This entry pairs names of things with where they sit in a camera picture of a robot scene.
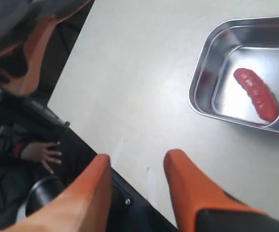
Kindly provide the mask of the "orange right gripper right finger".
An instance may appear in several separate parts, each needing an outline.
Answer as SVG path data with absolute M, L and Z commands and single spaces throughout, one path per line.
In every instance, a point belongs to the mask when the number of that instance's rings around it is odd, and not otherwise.
M 279 232 L 279 220 L 225 192 L 184 151 L 168 151 L 163 167 L 178 231 Z

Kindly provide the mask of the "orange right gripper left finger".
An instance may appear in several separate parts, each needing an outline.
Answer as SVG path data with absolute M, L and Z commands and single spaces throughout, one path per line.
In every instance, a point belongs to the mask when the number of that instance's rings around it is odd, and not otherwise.
M 111 205 L 111 165 L 98 154 L 57 198 L 6 232 L 103 232 Z

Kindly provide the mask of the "person's bare hand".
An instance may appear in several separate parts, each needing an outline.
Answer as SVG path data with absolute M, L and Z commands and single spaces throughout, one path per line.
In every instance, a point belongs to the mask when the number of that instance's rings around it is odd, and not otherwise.
M 61 164 L 61 160 L 57 156 L 61 156 L 62 153 L 51 148 L 57 147 L 60 142 L 57 143 L 41 143 L 32 142 L 29 143 L 21 152 L 21 158 L 23 160 L 41 163 L 43 167 L 50 173 L 53 174 L 53 169 L 49 166 L 49 162 Z

